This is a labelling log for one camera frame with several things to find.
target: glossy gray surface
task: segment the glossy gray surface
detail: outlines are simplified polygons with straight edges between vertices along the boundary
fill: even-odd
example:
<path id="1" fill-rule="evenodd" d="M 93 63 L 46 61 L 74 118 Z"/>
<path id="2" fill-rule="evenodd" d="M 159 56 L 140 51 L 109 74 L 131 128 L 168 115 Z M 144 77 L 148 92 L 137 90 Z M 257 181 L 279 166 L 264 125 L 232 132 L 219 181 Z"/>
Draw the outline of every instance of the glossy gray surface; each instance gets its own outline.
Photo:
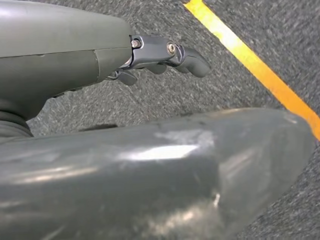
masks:
<path id="1" fill-rule="evenodd" d="M 314 147 L 300 117 L 235 109 L 0 145 L 0 239 L 232 237 Z"/>
<path id="2" fill-rule="evenodd" d="M 117 17 L 38 2 L 0 5 L 0 22 L 5 23 L 0 58 L 131 47 L 131 27 Z"/>

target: gray plastic casing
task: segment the gray plastic casing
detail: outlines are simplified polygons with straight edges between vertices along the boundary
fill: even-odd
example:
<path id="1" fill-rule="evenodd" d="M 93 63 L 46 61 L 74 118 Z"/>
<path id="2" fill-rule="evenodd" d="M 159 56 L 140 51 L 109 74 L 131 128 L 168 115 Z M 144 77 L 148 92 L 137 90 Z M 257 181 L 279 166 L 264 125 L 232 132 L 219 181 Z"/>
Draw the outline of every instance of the gray plastic casing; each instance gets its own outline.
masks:
<path id="1" fill-rule="evenodd" d="M 120 18 L 28 1 L 0 5 L 0 112 L 27 121 L 49 98 L 103 81 L 132 54 L 131 29 Z"/>

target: gray carpet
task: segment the gray carpet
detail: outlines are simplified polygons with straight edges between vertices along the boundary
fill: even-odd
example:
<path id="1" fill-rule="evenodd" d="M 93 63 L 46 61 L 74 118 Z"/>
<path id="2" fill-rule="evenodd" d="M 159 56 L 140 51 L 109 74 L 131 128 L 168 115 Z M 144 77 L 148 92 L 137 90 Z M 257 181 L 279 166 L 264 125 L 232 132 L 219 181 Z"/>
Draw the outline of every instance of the gray carpet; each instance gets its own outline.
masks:
<path id="1" fill-rule="evenodd" d="M 282 108 L 217 39 L 178 0 L 46 0 L 44 2 L 113 15 L 138 34 L 161 35 L 195 47 L 212 72 L 204 79 L 136 71 L 127 87 L 102 82 L 51 99 L 29 121 L 36 135 L 75 132 L 96 124 L 137 125 L 189 112 L 241 107 Z M 208 0 L 206 3 L 300 97 L 320 114 L 320 2 L 318 0 Z M 320 236 L 320 149 L 276 203 L 239 233 L 239 238 Z"/>

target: yellow floor tape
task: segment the yellow floor tape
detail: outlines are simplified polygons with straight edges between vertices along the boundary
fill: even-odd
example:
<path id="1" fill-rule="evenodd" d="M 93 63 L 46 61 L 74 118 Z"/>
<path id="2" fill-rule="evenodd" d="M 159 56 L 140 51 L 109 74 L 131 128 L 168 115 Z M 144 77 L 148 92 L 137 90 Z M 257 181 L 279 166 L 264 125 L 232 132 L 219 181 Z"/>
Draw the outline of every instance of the yellow floor tape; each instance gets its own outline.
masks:
<path id="1" fill-rule="evenodd" d="M 312 128 L 313 134 L 320 141 L 320 118 L 316 113 L 287 86 L 202 0 L 191 0 L 184 4 L 184 6 L 210 32 L 217 37 L 223 45 L 272 93 L 285 108 L 306 119 Z"/>

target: scratch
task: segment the scratch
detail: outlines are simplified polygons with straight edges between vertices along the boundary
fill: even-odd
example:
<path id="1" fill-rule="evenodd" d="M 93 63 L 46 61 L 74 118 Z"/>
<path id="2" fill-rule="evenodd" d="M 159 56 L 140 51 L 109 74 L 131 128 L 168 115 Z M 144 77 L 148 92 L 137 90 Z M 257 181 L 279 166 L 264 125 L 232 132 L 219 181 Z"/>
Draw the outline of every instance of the scratch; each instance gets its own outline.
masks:
<path id="1" fill-rule="evenodd" d="M 193 173 L 193 177 L 194 179 L 198 184 L 198 185 L 202 185 L 202 181 L 200 180 L 199 176 L 198 176 L 198 174 L 196 174 L 195 172 Z"/>
<path id="2" fill-rule="evenodd" d="M 65 226 L 60 226 L 57 230 L 54 230 L 53 232 L 50 232 L 50 233 L 45 235 L 45 237 L 42 238 L 41 240 L 52 240 L 52 239 L 57 237 L 58 234 L 61 233 L 64 228 L 65 228 Z"/>

